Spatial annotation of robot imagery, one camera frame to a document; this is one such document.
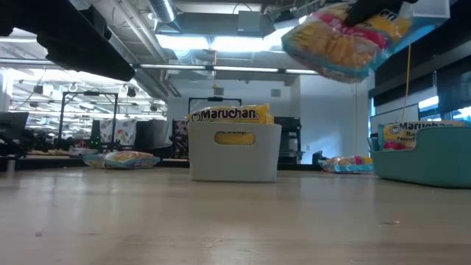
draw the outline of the instant noodle package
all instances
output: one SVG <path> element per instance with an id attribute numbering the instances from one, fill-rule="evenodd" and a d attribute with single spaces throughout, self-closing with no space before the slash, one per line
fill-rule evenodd
<path id="1" fill-rule="evenodd" d="M 160 158 L 145 152 L 120 151 L 86 155 L 83 161 L 96 169 L 150 169 L 160 162 Z"/>
<path id="2" fill-rule="evenodd" d="M 411 31 L 411 18 L 390 10 L 365 22 L 346 26 L 351 4 L 333 4 L 310 14 L 282 37 L 283 49 L 322 76 L 340 82 L 360 82 L 390 57 Z"/>
<path id="3" fill-rule="evenodd" d="M 319 165 L 326 172 L 345 174 L 373 174 L 373 159 L 367 156 L 335 157 L 320 160 Z"/>
<path id="4" fill-rule="evenodd" d="M 205 107 L 188 115 L 189 122 L 213 121 L 230 123 L 274 124 L 270 105 Z M 218 132 L 214 141 L 224 145 L 251 145 L 255 136 L 248 132 Z"/>
<path id="5" fill-rule="evenodd" d="M 469 126 L 465 121 L 406 121 L 380 125 L 378 143 L 380 150 L 413 149 L 417 139 L 417 131 L 427 127 Z"/>

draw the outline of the window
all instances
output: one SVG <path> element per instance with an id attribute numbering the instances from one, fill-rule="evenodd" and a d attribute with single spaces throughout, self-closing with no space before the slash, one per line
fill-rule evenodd
<path id="1" fill-rule="evenodd" d="M 420 121 L 441 121 L 442 116 L 439 112 L 439 97 L 432 96 L 419 102 Z"/>
<path id="2" fill-rule="evenodd" d="M 471 107 L 454 110 L 451 117 L 454 121 L 471 121 Z"/>
<path id="3" fill-rule="evenodd" d="M 426 100 L 423 100 L 423 101 L 419 102 L 420 112 L 436 109 L 438 107 L 439 107 L 439 97 L 438 96 L 432 96 L 431 98 L 428 98 Z"/>

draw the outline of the teal plastic bin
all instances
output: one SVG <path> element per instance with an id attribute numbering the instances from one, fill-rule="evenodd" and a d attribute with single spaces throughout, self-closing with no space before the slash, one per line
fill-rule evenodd
<path id="1" fill-rule="evenodd" d="M 416 146 L 404 151 L 371 151 L 376 174 L 442 188 L 471 188 L 471 127 L 418 131 Z"/>

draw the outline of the white wall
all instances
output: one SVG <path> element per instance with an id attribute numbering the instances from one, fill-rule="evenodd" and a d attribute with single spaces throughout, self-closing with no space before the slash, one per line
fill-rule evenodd
<path id="1" fill-rule="evenodd" d="M 13 94 L 13 81 L 7 71 L 0 71 L 0 112 L 7 112 Z"/>
<path id="2" fill-rule="evenodd" d="M 172 119 L 184 121 L 188 114 L 189 97 L 209 97 L 213 96 L 213 80 L 200 80 L 192 82 L 186 79 L 173 80 L 175 87 L 182 94 L 182 97 L 170 97 L 167 104 L 167 120 Z M 242 99 L 243 105 L 270 104 L 270 113 L 273 116 L 291 116 L 291 96 L 290 87 L 286 87 L 283 82 L 272 81 L 251 81 L 248 84 L 238 80 L 217 80 L 216 84 L 224 88 L 224 98 Z M 280 89 L 281 97 L 271 97 L 272 89 Z M 200 110 L 207 106 L 227 105 L 227 102 L 191 102 L 191 112 Z"/>
<path id="3" fill-rule="evenodd" d="M 429 99 L 433 96 L 436 96 L 436 89 L 433 88 L 433 87 L 425 89 L 423 91 L 412 93 L 412 94 L 407 96 L 407 105 L 409 106 L 409 105 L 418 104 L 422 100 Z M 391 111 L 391 110 L 396 110 L 396 109 L 402 108 L 402 107 L 404 107 L 404 97 L 402 97 L 400 99 L 393 100 L 393 101 L 388 102 L 388 103 L 383 104 L 383 105 L 376 106 L 376 108 L 375 108 L 376 109 L 376 115 L 381 114 L 381 113 L 385 113 L 385 112 L 388 112 L 388 111 Z"/>
<path id="4" fill-rule="evenodd" d="M 374 74 L 357 85 L 301 76 L 302 163 L 311 163 L 318 150 L 326 157 L 368 155 L 368 90 L 373 86 Z"/>
<path id="5" fill-rule="evenodd" d="M 289 92 L 290 117 L 301 116 L 301 77 L 296 78 Z"/>

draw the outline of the white plastic bin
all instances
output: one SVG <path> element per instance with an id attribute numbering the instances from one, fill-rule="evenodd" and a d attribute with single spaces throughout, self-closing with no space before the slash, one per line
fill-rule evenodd
<path id="1" fill-rule="evenodd" d="M 217 132 L 246 132 L 252 145 L 221 145 Z M 274 182 L 280 153 L 281 125 L 189 122 L 188 144 L 192 180 Z"/>

